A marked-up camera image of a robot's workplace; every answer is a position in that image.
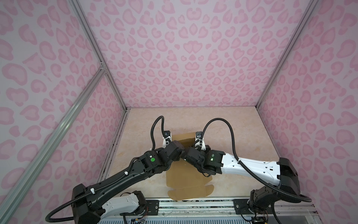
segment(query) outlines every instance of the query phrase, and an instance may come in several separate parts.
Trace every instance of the pink wall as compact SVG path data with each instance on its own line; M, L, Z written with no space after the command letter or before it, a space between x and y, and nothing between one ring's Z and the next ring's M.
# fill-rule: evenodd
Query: pink wall
M46 223L50 211L71 199L73 187L96 183L121 115L120 105L103 77L10 224ZM53 217L65 216L72 216L71 207Z
M0 203L98 70L66 0L0 4Z
M256 105L309 0L81 0L127 106Z
M260 109L325 224L358 219L357 11L322 2Z

